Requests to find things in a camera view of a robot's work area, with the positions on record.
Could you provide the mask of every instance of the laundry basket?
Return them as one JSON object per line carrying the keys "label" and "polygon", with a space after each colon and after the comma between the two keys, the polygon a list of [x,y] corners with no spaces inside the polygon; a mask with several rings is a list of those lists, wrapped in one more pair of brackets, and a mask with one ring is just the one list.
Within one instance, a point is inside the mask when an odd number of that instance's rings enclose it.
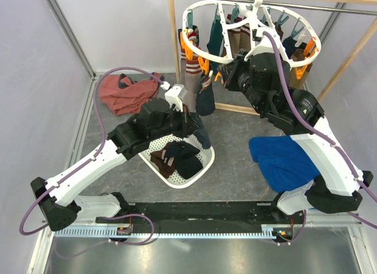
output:
{"label": "laundry basket", "polygon": [[193,146],[197,147],[200,152],[196,155],[196,157],[200,160],[200,162],[203,165],[203,168],[196,173],[193,177],[189,179],[182,178],[177,171],[174,171],[174,173],[167,179],[164,178],[158,171],[157,166],[151,162],[151,153],[157,150],[161,150],[164,148],[164,146],[171,142],[171,141],[181,141],[182,138],[175,137],[174,135],[170,134],[169,136],[165,136],[162,138],[159,138],[158,140],[154,140],[150,143],[149,149],[143,151],[142,153],[139,153],[141,159],[143,159],[149,167],[164,181],[168,186],[173,187],[175,189],[183,189],[185,187],[188,187],[195,183],[202,175],[205,174],[205,172],[211,167],[213,161],[214,161],[214,150],[213,147],[210,147],[209,149],[203,149],[199,141],[196,139],[196,137],[192,134],[188,138],[184,138],[183,140],[187,143],[192,144]]}

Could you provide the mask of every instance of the blue cloth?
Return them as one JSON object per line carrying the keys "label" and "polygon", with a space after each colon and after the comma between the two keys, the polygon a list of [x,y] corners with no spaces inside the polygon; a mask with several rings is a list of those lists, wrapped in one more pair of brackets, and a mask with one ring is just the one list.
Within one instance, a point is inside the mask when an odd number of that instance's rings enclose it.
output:
{"label": "blue cloth", "polygon": [[301,187],[320,174],[305,151],[289,136],[254,137],[249,147],[271,189],[278,193]]}

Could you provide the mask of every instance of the red cloth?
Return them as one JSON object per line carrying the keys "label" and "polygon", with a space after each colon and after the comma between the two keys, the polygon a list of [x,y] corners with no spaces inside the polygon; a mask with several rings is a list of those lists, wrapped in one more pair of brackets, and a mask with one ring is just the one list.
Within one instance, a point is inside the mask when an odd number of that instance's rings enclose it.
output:
{"label": "red cloth", "polygon": [[141,106],[158,93],[158,82],[155,79],[133,82],[125,77],[121,80],[128,85],[118,86],[119,75],[109,75],[104,78],[100,88],[100,100],[116,115],[139,113]]}

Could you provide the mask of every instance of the wooden frame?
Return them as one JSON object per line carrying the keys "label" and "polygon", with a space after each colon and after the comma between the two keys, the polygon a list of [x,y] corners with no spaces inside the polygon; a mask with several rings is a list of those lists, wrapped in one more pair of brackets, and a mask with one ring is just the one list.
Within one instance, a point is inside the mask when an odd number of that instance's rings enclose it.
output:
{"label": "wooden frame", "polygon": [[[331,2],[340,2],[340,3],[352,3],[352,4],[365,4],[365,5],[377,5],[377,0],[321,0],[321,1],[331,1]],[[177,38],[177,24],[176,24],[176,9],[174,6],[174,0],[168,0],[169,5],[169,14],[170,14],[170,24],[171,24],[171,37],[173,40],[173,48],[174,48],[174,63],[176,66],[176,74],[177,80],[180,76],[180,60],[178,54],[178,38]],[[373,34],[377,31],[377,18],[373,21],[370,25],[368,30],[364,33],[363,37],[359,40],[359,42],[355,45],[353,50],[349,53],[345,61],[342,65],[338,68],[338,70],[334,73],[333,77],[330,79],[329,83],[326,87],[322,90],[321,94],[318,96],[318,100],[323,100],[326,95],[330,92],[336,82],[340,79],[342,74],[347,70],[348,66],[351,65],[352,61],[357,57],[357,55],[361,52],[363,47],[367,44]],[[250,107],[243,107],[238,105],[231,105],[231,104],[224,104],[224,103],[216,103],[216,108],[219,110],[226,110],[231,112],[237,113],[244,113],[250,115],[258,115],[254,109]]]}

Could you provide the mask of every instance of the teal clothespin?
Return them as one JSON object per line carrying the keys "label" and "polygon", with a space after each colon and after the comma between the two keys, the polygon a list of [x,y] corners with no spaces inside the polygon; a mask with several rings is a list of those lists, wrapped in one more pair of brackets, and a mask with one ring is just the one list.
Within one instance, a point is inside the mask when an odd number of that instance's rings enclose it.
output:
{"label": "teal clothespin", "polygon": [[230,17],[230,23],[234,23],[234,20],[238,17],[240,13],[240,10],[238,9],[238,5],[236,4],[236,6],[234,6],[233,10],[232,10],[232,16]]}
{"label": "teal clothespin", "polygon": [[[270,11],[271,11],[271,8],[270,8],[270,7],[267,7],[267,12],[270,13]],[[267,18],[266,18],[265,15],[263,15],[263,18],[262,18],[261,22],[262,22],[263,24],[266,24],[266,22],[267,22]]]}
{"label": "teal clothespin", "polygon": [[302,27],[301,29],[296,29],[297,24],[299,23],[299,21],[300,21],[300,19],[297,20],[295,26],[293,27],[292,32],[290,33],[290,37],[292,37],[292,38],[295,38],[304,29],[304,27]]}
{"label": "teal clothespin", "polygon": [[193,29],[193,10],[190,10],[187,14],[187,28]]}
{"label": "teal clothespin", "polygon": [[289,15],[286,16],[285,18],[283,18],[284,14],[285,14],[285,10],[283,11],[283,13],[280,15],[279,19],[277,20],[277,25],[283,25],[283,24],[285,24],[286,21],[288,21]]}
{"label": "teal clothespin", "polygon": [[216,11],[214,13],[214,20],[215,21],[221,20],[220,15],[219,15],[219,5],[216,5]]}

